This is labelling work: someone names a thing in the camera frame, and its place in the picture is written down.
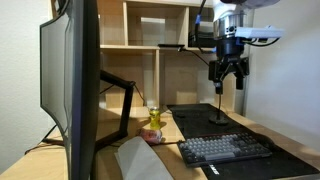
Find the keyboard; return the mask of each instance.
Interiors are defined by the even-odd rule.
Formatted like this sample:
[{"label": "keyboard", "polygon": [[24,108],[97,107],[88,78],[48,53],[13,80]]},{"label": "keyboard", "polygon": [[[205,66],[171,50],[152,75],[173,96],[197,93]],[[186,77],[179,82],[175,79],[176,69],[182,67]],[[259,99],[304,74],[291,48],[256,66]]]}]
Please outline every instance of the keyboard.
[{"label": "keyboard", "polygon": [[231,133],[187,138],[178,148],[187,167],[262,158],[272,152],[249,133]]}]

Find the mouse pad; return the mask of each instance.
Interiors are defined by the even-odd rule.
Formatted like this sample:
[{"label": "mouse pad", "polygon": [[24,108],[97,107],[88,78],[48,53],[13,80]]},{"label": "mouse pad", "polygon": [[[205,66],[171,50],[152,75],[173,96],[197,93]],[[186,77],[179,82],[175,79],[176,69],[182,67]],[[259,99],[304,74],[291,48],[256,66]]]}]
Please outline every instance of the mouse pad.
[{"label": "mouse pad", "polygon": [[[210,104],[167,105],[174,121],[185,138],[208,134],[252,132],[245,126],[229,118],[229,123],[218,126],[208,121],[216,116],[218,109]],[[319,170],[274,145],[272,156],[261,159],[237,161],[202,167],[208,179],[277,179],[285,177],[317,174]]]}]

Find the monitor screen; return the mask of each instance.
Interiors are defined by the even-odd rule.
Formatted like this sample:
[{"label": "monitor screen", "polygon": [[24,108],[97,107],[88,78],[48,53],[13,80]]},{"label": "monitor screen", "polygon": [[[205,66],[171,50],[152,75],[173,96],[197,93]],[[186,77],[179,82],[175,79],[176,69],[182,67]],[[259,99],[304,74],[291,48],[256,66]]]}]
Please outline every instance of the monitor screen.
[{"label": "monitor screen", "polygon": [[66,0],[40,26],[41,107],[54,119],[69,179],[88,179],[95,151],[100,83],[96,0]]}]

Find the white paper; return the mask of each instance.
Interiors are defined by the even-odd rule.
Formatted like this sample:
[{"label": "white paper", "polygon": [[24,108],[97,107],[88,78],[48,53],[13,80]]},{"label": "white paper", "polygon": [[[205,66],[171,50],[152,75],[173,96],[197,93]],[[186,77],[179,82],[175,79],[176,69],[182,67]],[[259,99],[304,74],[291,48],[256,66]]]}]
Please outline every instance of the white paper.
[{"label": "white paper", "polygon": [[153,149],[139,136],[125,142],[115,153],[125,180],[172,180]]}]

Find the white wall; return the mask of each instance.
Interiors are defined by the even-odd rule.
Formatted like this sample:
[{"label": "white wall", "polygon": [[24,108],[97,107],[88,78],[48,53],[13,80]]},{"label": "white wall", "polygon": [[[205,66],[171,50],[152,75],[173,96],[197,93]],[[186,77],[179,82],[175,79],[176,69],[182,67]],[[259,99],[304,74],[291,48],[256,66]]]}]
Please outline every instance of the white wall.
[{"label": "white wall", "polygon": [[254,26],[285,36],[252,48],[246,116],[320,151],[320,1],[281,0],[257,9]]},{"label": "white wall", "polygon": [[2,0],[0,12],[1,174],[54,124],[40,109],[39,25],[48,1]]}]

